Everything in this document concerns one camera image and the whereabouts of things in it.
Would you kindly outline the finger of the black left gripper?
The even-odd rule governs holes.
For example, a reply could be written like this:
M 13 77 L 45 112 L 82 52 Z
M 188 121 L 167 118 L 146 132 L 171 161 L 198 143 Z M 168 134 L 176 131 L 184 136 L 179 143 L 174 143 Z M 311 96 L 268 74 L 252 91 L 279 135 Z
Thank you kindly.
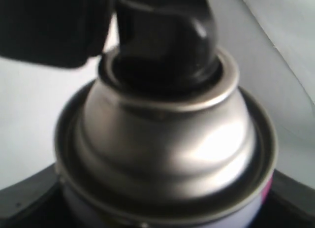
M 0 55 L 77 68 L 102 53 L 115 0 L 0 0 Z

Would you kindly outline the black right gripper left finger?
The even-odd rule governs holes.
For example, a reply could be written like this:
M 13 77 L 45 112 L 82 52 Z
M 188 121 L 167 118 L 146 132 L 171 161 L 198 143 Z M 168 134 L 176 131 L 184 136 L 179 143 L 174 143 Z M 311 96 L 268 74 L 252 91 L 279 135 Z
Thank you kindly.
M 54 165 L 0 191 L 2 228 L 72 228 Z

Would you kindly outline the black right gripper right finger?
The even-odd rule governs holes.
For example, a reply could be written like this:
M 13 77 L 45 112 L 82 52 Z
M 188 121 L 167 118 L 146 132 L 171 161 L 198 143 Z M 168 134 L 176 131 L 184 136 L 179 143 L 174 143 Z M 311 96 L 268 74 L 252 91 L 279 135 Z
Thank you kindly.
M 252 228 L 313 228 L 315 190 L 275 171 L 271 190 Z

